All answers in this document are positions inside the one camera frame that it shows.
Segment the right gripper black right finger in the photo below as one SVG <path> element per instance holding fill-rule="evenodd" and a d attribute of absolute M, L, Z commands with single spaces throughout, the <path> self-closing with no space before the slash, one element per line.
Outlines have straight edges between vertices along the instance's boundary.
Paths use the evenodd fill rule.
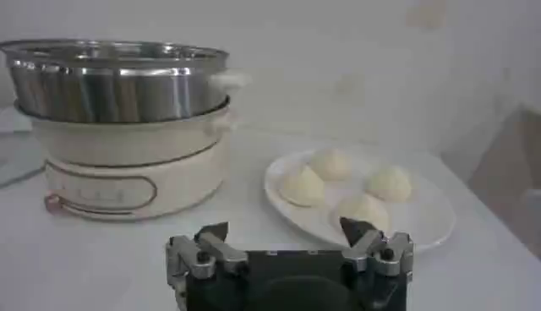
<path fill-rule="evenodd" d="M 358 273 L 372 270 L 385 277 L 410 276 L 413 272 L 413 240 L 405 232 L 387 237 L 367 221 L 340 217 L 349 248 L 342 257 Z"/>

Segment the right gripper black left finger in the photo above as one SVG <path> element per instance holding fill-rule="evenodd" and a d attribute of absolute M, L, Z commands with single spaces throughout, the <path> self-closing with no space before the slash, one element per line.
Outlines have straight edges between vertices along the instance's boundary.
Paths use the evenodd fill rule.
<path fill-rule="evenodd" d="M 186 275 L 198 280 L 212 278 L 220 266 L 233 276 L 249 273 L 249 256 L 225 242 L 227 221 L 206 225 L 195 235 L 169 237 L 166 243 L 166 272 L 168 281 L 180 281 Z"/>

